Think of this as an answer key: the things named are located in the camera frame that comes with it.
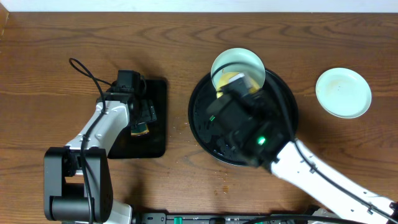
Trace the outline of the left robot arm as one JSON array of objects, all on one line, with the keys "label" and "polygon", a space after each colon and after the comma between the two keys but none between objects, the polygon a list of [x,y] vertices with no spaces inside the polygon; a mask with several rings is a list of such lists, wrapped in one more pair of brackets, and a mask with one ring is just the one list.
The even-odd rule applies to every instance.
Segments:
[{"label": "left robot arm", "polygon": [[113,198],[108,154],[120,132],[156,119],[152,100],[103,93],[80,133],[44,155],[46,219],[73,223],[132,223],[132,206]]}]

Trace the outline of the yellow plate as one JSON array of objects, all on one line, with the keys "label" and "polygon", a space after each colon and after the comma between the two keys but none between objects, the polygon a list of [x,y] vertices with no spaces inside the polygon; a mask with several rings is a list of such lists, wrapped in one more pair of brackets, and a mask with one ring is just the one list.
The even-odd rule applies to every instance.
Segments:
[{"label": "yellow plate", "polygon": [[228,72],[228,73],[222,73],[221,78],[219,79],[219,82],[216,84],[216,97],[219,98],[223,94],[221,92],[221,87],[225,86],[233,81],[236,81],[239,78],[244,78],[244,81],[249,82],[249,92],[250,93],[255,93],[258,90],[260,90],[259,84],[253,80],[249,75],[245,75],[243,72]]}]

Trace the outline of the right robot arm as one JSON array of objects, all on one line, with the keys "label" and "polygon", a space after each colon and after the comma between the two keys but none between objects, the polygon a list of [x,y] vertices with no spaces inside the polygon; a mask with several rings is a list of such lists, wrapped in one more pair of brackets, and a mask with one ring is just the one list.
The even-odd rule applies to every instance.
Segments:
[{"label": "right robot arm", "polygon": [[339,217],[397,223],[397,203],[330,167],[295,137],[284,99],[225,93],[206,109],[210,121],[247,165],[302,189]]}]

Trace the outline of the yellow green sponge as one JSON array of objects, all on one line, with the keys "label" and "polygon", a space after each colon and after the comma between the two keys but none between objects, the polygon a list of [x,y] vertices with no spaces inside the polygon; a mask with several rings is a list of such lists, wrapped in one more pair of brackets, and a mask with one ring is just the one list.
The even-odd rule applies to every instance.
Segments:
[{"label": "yellow green sponge", "polygon": [[147,123],[133,124],[131,126],[131,136],[142,136],[149,133]]}]

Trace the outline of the light blue plate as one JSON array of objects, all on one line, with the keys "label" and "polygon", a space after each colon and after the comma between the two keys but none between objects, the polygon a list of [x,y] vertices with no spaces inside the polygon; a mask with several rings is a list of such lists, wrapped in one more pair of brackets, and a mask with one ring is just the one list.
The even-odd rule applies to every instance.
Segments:
[{"label": "light blue plate", "polygon": [[367,81],[348,68],[331,68],[323,72],[316,82],[315,93],[325,111],[344,119],[365,114],[372,102]]},{"label": "light blue plate", "polygon": [[228,49],[219,54],[211,67],[211,81],[215,88],[221,85],[221,79],[228,73],[244,73],[259,88],[266,79],[266,70],[262,60],[252,51],[243,48]]}]

